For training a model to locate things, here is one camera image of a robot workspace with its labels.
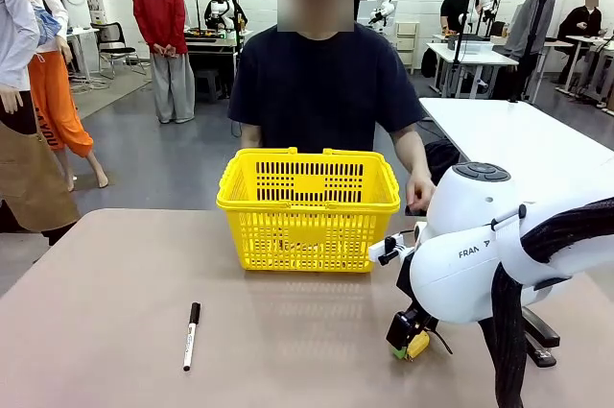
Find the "person in red hoodie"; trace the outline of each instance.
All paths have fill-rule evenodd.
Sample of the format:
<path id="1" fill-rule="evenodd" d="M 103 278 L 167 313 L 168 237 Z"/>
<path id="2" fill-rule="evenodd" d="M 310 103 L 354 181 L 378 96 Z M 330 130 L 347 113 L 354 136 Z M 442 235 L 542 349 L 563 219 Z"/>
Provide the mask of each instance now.
<path id="1" fill-rule="evenodd" d="M 161 124 L 194 119 L 194 73 L 183 27 L 183 0 L 132 0 L 134 17 L 152 52 L 155 111 Z"/>

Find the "brown apron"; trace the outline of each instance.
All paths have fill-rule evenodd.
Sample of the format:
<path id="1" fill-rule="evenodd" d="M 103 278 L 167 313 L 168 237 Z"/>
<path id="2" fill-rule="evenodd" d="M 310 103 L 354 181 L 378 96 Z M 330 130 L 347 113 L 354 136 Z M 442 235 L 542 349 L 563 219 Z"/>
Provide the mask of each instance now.
<path id="1" fill-rule="evenodd" d="M 0 122 L 0 198 L 19 225 L 33 232 L 80 218 L 39 127 L 35 134 L 21 134 Z"/>

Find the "brown table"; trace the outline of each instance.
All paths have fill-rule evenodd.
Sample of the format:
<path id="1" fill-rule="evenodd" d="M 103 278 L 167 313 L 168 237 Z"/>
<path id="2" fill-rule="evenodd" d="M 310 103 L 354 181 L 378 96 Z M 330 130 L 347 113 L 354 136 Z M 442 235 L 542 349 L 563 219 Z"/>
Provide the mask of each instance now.
<path id="1" fill-rule="evenodd" d="M 476 324 L 440 326 L 454 356 L 390 355 L 397 271 L 246 273 L 221 212 L 90 213 L 0 299 L 0 407 L 494 407 Z M 579 276 L 535 311 L 562 347 L 553 369 L 529 362 L 525 406 L 611 406 L 612 303 Z"/>

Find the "yellow basket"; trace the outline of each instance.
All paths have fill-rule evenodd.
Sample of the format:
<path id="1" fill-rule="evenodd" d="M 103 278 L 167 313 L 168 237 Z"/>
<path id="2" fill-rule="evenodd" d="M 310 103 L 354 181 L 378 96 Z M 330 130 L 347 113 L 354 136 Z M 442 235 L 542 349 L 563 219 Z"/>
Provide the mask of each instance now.
<path id="1" fill-rule="evenodd" d="M 244 269 L 370 272 L 399 185 L 373 152 L 246 149 L 226 167 L 218 206 Z"/>

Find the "drawer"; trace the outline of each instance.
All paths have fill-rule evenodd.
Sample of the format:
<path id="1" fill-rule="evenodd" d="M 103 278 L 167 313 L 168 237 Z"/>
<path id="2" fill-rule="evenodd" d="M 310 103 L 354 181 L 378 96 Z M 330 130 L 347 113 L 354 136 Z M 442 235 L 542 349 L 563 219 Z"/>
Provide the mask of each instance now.
<path id="1" fill-rule="evenodd" d="M 413 65 L 413 51 L 399 51 L 399 57 L 404 65 Z"/>
<path id="2" fill-rule="evenodd" d="M 413 51 L 415 40 L 413 38 L 399 38 L 396 40 L 396 49 L 399 51 Z"/>
<path id="3" fill-rule="evenodd" d="M 396 34 L 398 36 L 415 36 L 415 22 L 397 22 Z"/>

